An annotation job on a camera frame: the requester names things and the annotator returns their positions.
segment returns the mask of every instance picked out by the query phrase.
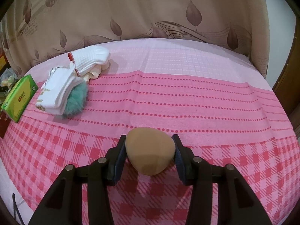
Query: beige curtain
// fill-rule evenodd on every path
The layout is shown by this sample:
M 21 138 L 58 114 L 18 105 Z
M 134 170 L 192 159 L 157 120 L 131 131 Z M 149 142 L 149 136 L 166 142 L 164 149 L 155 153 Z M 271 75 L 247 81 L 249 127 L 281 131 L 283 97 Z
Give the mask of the beige curtain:
M 148 37 L 219 45 L 248 56 L 264 77 L 269 59 L 265 0 L 15 0 L 0 30 L 20 75 L 78 48 Z

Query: makeup sponge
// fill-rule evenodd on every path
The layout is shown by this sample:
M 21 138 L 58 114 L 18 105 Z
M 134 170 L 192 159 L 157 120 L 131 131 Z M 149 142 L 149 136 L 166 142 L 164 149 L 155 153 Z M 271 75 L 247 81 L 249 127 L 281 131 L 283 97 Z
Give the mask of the makeup sponge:
M 163 171 L 173 159 L 175 144 L 166 133 L 153 128 L 134 128 L 127 134 L 126 152 L 133 167 L 145 175 Z

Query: mattress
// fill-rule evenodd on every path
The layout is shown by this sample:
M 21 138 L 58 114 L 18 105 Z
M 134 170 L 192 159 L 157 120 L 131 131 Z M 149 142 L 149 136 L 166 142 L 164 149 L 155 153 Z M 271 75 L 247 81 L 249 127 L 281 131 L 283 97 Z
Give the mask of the mattress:
M 0 142 L 0 187 L 18 191 L 24 220 L 64 166 L 90 164 L 135 127 L 178 134 L 209 163 L 234 164 L 273 224 L 283 220 L 300 196 L 299 144 L 278 99 L 247 57 L 190 40 L 102 46 L 110 50 L 110 67 L 90 81 L 81 114 L 62 119 L 36 109 L 39 90 Z M 63 54 L 28 74 L 41 86 L 52 67 L 68 64 Z M 212 224 L 217 224 L 217 186 L 213 192 Z M 173 163 L 149 177 L 127 161 L 108 193 L 115 224 L 185 224 L 191 187 L 182 185 Z M 0 195 L 11 202 L 11 193 L 0 189 Z M 86 187 L 82 198 L 88 224 Z

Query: white wall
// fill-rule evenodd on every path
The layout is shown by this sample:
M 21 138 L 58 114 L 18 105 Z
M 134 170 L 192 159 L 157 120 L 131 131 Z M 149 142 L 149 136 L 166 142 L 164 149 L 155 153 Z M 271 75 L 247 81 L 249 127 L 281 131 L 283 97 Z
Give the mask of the white wall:
M 289 56 L 296 16 L 285 0 L 266 0 L 270 23 L 270 57 L 266 80 L 274 86 Z

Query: metal screw head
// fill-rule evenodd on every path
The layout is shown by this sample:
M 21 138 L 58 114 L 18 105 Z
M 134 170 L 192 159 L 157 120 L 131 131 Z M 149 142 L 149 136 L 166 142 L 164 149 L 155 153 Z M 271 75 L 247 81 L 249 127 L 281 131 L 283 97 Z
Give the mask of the metal screw head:
M 100 157 L 99 159 L 98 159 L 98 162 L 99 163 L 105 163 L 107 161 L 107 159 L 105 158 L 105 157 Z
M 67 171 L 71 171 L 73 169 L 73 165 L 69 164 L 66 166 Z
M 232 164 L 226 165 L 227 169 L 232 171 L 234 169 L 234 166 Z
M 199 163 L 199 162 L 202 161 L 202 158 L 196 156 L 196 157 L 193 158 L 193 160 L 194 160 L 194 162 L 198 162 Z

